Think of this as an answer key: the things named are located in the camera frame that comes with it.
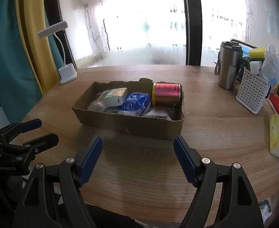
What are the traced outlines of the steel travel mug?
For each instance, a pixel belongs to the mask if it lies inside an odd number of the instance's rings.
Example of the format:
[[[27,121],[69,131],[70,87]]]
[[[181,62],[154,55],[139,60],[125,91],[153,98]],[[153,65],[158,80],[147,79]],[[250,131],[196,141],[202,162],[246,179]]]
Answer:
[[[214,74],[218,76],[218,85],[221,88],[233,89],[239,72],[239,60],[242,56],[243,50],[238,43],[230,41],[221,43],[214,69]]]

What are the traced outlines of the tablet with blue screen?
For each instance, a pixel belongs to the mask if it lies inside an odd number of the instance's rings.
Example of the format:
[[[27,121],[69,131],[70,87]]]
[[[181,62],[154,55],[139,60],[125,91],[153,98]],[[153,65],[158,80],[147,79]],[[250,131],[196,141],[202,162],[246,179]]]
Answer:
[[[252,46],[252,45],[250,45],[248,43],[245,43],[245,42],[242,42],[242,41],[236,40],[236,39],[231,39],[230,42],[233,44],[232,51],[235,51],[235,52],[242,51],[242,56],[243,57],[249,57],[251,59],[258,59],[257,56],[249,54],[249,52],[252,49],[257,49],[256,46]]]

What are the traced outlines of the yellow sponge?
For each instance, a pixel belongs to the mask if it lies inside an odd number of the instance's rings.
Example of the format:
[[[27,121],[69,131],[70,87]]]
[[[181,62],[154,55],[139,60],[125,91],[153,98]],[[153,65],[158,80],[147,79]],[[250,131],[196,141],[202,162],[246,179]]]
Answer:
[[[248,52],[249,58],[253,60],[264,60],[265,59],[265,47],[253,48]]]

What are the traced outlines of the blue tissue pack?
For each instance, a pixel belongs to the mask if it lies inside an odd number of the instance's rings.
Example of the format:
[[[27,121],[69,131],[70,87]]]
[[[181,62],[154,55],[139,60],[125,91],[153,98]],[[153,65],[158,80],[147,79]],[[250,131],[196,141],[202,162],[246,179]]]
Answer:
[[[120,115],[144,116],[151,106],[151,97],[146,93],[130,93],[122,106],[117,109]]]

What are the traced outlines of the cotton swab bag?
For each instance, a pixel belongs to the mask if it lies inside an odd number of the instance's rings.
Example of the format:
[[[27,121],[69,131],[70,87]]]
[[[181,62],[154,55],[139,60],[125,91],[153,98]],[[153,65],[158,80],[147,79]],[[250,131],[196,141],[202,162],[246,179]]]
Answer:
[[[114,106],[114,100],[109,96],[111,93],[110,89],[98,93],[97,98],[88,105],[87,110],[97,112],[115,112],[117,110],[117,106]]]

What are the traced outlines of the white perforated basket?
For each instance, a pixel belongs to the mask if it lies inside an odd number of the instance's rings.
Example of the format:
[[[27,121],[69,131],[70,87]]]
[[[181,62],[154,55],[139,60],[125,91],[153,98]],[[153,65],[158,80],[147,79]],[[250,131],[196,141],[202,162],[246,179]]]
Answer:
[[[258,114],[267,96],[270,84],[244,68],[241,85],[235,99],[252,114]]]

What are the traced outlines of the green cartoon tissue pack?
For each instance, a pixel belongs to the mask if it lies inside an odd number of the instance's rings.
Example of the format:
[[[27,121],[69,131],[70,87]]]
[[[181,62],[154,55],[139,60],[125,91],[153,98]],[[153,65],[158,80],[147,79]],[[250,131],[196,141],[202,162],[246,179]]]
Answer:
[[[123,105],[127,95],[128,88],[110,89],[106,92],[103,103],[106,107],[119,107]]]

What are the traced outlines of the yellow teal curtain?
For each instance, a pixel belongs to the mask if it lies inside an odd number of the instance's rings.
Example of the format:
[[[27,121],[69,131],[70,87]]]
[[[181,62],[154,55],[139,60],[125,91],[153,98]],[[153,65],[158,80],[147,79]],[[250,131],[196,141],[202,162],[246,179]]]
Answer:
[[[60,80],[64,62],[53,38],[38,38],[49,25],[44,0],[0,0],[0,105],[20,122]]]

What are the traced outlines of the brown cardboard box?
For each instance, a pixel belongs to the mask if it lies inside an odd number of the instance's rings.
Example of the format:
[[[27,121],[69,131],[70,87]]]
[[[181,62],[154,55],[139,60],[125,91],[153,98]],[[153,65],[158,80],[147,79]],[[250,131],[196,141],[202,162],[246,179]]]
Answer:
[[[117,110],[115,112],[87,110],[88,105],[97,98],[98,93],[109,89],[128,88],[128,95],[130,93],[139,92],[149,94],[152,98],[153,83],[154,81],[146,78],[129,82],[94,82],[74,103],[72,110],[83,125],[155,139],[174,139],[176,136],[180,135],[184,121],[183,91],[181,95],[181,103],[176,107],[176,109],[179,110],[179,117],[174,121],[169,121],[163,118],[120,115],[117,113]]]

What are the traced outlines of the black window frame post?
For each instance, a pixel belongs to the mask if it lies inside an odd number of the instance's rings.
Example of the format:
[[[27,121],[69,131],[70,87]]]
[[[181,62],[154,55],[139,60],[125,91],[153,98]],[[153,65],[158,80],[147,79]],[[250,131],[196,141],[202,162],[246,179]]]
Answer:
[[[201,0],[184,0],[186,19],[186,65],[201,65],[202,7]]]

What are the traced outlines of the clear plastic bag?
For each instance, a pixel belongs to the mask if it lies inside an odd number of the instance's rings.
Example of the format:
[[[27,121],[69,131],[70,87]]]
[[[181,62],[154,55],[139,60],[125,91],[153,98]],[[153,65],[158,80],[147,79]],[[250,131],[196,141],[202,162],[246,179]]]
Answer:
[[[273,45],[268,44],[264,57],[258,76],[273,88],[279,83],[279,55]]]

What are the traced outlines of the white rolled socks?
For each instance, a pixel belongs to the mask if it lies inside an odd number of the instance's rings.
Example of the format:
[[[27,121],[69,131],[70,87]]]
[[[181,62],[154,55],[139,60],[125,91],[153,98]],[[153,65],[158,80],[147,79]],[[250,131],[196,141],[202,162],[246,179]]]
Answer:
[[[179,117],[179,110],[166,106],[153,106],[145,114],[145,117],[163,118],[169,121],[174,121]]]

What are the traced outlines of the red can yellow lid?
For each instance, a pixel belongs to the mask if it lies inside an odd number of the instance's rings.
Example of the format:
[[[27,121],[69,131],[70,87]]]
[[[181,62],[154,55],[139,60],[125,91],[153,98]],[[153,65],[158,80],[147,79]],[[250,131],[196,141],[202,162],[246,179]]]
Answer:
[[[152,105],[176,108],[181,103],[182,87],[179,83],[154,82]]]

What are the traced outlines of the white desk lamp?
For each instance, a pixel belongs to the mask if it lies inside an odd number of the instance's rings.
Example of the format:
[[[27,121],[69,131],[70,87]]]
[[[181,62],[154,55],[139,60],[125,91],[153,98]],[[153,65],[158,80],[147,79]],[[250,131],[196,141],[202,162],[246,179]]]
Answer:
[[[60,46],[60,56],[61,60],[63,61],[63,65],[57,69],[59,77],[60,77],[60,84],[64,85],[69,82],[74,81],[78,77],[78,73],[73,63],[66,63],[66,53],[65,48],[62,43],[62,40],[57,35],[58,32],[65,31],[68,28],[68,22],[63,20],[53,25],[50,25],[40,31],[38,31],[37,36],[39,39],[47,38],[49,36],[53,36],[57,43]]]

